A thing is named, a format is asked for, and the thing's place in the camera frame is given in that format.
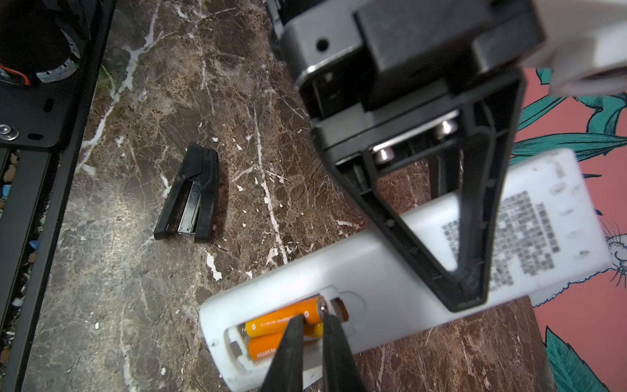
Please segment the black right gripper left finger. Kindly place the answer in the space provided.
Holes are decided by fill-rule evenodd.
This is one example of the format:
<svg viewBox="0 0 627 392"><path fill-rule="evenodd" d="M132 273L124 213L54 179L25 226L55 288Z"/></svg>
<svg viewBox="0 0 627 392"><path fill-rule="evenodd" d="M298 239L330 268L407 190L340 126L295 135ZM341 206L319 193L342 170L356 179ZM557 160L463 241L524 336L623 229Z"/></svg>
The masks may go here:
<svg viewBox="0 0 627 392"><path fill-rule="evenodd" d="M302 392L305 316L291 318L260 392Z"/></svg>

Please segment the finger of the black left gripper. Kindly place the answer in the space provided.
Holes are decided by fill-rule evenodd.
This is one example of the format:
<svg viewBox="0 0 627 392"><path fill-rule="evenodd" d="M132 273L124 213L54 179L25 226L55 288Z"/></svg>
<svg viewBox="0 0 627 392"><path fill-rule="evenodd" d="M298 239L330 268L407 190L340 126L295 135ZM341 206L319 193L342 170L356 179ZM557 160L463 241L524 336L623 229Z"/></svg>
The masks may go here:
<svg viewBox="0 0 627 392"><path fill-rule="evenodd" d="M452 90L438 80L367 111L360 104L312 122L330 176L452 312L488 299L492 243L525 78L504 70ZM434 199L398 215L380 178L419 161L434 166Z"/></svg>

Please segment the orange AA battery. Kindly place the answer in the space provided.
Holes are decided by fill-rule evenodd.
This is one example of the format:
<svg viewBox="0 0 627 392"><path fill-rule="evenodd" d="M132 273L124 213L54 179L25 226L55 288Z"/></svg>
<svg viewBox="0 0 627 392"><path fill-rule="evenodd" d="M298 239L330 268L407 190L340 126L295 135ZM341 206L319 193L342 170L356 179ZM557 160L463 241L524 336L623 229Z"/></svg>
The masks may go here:
<svg viewBox="0 0 627 392"><path fill-rule="evenodd" d="M248 354L256 362L275 355L285 331L252 338L248 343ZM323 323L304 326L304 343L313 344L323 338Z"/></svg>
<svg viewBox="0 0 627 392"><path fill-rule="evenodd" d="M251 338L282 333L290 320L300 315L304 317L305 326L313 327L323 321L327 309L328 304L324 297L310 297L247 321L244 330Z"/></svg>

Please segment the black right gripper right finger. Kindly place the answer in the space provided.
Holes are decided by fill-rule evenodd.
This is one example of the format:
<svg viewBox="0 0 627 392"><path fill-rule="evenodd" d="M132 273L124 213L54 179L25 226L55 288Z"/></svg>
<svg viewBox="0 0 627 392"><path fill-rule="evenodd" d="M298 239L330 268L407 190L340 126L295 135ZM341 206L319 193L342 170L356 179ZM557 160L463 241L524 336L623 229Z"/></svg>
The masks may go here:
<svg viewBox="0 0 627 392"><path fill-rule="evenodd" d="M323 390L366 391L340 320L330 313L323 318Z"/></svg>

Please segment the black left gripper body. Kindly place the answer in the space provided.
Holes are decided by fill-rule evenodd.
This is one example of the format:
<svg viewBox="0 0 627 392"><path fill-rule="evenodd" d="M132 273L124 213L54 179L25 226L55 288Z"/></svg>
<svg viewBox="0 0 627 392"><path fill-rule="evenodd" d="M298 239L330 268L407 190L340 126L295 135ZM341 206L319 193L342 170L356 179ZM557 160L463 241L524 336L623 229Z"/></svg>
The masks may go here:
<svg viewBox="0 0 627 392"><path fill-rule="evenodd" d="M269 1L317 147L509 147L533 1Z"/></svg>

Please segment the white remote control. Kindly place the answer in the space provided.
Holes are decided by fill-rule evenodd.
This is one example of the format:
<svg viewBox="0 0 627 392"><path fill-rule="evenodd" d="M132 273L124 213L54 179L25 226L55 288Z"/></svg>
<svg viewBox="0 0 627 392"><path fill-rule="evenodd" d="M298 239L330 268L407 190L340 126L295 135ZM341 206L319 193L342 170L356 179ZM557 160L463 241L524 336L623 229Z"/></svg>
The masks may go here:
<svg viewBox="0 0 627 392"><path fill-rule="evenodd" d="M486 308L524 296L552 298L612 263L607 240L572 150L512 166L502 194ZM374 229L269 271L206 300L199 323L233 391L259 388L270 359L255 362L246 322L309 297L339 299L354 353L460 318L437 299Z"/></svg>

